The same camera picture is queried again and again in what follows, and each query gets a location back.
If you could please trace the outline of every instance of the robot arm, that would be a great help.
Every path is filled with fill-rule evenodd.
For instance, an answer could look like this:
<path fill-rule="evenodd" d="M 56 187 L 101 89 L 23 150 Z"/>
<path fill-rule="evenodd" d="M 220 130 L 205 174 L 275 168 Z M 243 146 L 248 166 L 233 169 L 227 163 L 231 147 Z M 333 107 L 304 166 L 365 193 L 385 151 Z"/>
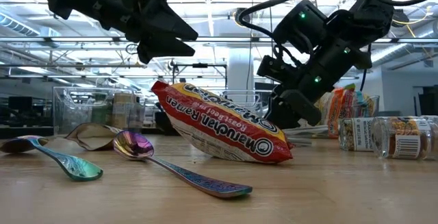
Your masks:
<path fill-rule="evenodd" d="M 394 7 L 378 0 L 357 0 L 349 11 L 338 10 L 327 18 L 312 2 L 300 2 L 277 26 L 273 38 L 277 43 L 289 41 L 311 57 L 296 67 L 281 57 L 263 58 L 257 74 L 281 83 L 272 91 L 265 118 L 282 129 L 298 127 L 300 119 L 310 125 L 320 122 L 314 103 L 351 67 L 372 67 L 371 55 L 360 49 L 389 32 L 393 13 Z"/>
<path fill-rule="evenodd" d="M 167 0 L 47 0 L 49 9 L 63 19 L 72 10 L 98 20 L 104 29 L 115 28 L 127 40 L 138 42 L 140 61 L 160 56 L 193 56 L 194 50 L 176 38 L 196 40 L 198 34 L 167 4 Z"/>

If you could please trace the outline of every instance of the table surface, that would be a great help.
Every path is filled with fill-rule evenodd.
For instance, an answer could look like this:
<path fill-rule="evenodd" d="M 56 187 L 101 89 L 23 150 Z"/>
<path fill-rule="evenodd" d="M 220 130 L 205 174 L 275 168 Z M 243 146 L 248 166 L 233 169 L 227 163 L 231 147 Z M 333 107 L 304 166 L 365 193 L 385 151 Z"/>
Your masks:
<path fill-rule="evenodd" d="M 180 137 L 149 136 L 155 155 L 185 169 L 253 186 L 221 200 L 166 169 L 113 151 L 88 152 L 53 139 L 48 148 L 103 168 L 101 179 L 72 182 L 47 156 L 0 153 L 0 223 L 436 223 L 436 162 L 380 160 L 315 140 L 278 165 L 230 162 Z"/>

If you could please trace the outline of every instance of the ramen noodle package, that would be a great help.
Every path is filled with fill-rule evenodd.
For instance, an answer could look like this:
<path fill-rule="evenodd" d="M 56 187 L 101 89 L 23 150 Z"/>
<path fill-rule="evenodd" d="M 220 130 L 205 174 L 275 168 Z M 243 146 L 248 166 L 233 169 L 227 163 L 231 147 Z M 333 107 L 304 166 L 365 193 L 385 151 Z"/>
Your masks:
<path fill-rule="evenodd" d="M 173 127 L 209 155 L 262 163 L 292 159 L 277 126 L 227 99 L 185 83 L 156 82 L 152 91 Z"/>

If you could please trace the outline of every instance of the rainbow spoon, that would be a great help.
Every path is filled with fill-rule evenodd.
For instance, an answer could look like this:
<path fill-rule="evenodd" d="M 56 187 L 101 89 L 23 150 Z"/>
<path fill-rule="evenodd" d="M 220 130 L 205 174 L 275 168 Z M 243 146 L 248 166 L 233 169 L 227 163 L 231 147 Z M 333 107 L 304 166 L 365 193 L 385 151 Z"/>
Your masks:
<path fill-rule="evenodd" d="M 120 132 L 113 140 L 113 143 L 114 149 L 122 157 L 128 160 L 149 160 L 155 162 L 175 174 L 187 184 L 209 195 L 219 198 L 231 198 L 245 195 L 253 191 L 253 187 L 251 186 L 233 184 L 208 178 L 153 157 L 153 145 L 142 134 L 128 131 Z"/>
<path fill-rule="evenodd" d="M 98 166 L 87 160 L 44 148 L 43 146 L 47 143 L 47 138 L 40 136 L 21 136 L 0 142 L 0 151 L 4 153 L 23 153 L 37 149 L 54 159 L 61 166 L 65 174 L 75 181 L 92 181 L 102 176 L 103 170 Z"/>

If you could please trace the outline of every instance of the spoon handle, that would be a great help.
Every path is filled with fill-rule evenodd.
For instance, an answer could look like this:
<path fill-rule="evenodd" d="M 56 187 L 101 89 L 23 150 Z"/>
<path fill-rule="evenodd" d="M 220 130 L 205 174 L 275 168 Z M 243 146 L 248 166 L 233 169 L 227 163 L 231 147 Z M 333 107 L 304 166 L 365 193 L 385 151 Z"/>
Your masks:
<path fill-rule="evenodd" d="M 220 198 L 237 197 L 245 195 L 253 191 L 253 187 L 244 186 L 239 184 L 233 184 L 229 182 L 212 179 L 193 173 L 189 170 L 183 169 L 179 166 L 173 165 L 169 162 L 161 160 L 155 157 L 147 157 L 146 160 L 157 163 L 170 172 L 174 173 L 179 179 L 183 180 L 187 184 L 195 187 L 196 189 Z"/>
<path fill-rule="evenodd" d="M 102 169 L 89 161 L 72 155 L 54 152 L 33 140 L 31 140 L 31 143 L 35 149 L 54 159 L 61 166 L 65 174 L 75 181 L 92 181 L 100 178 L 103 174 Z"/>

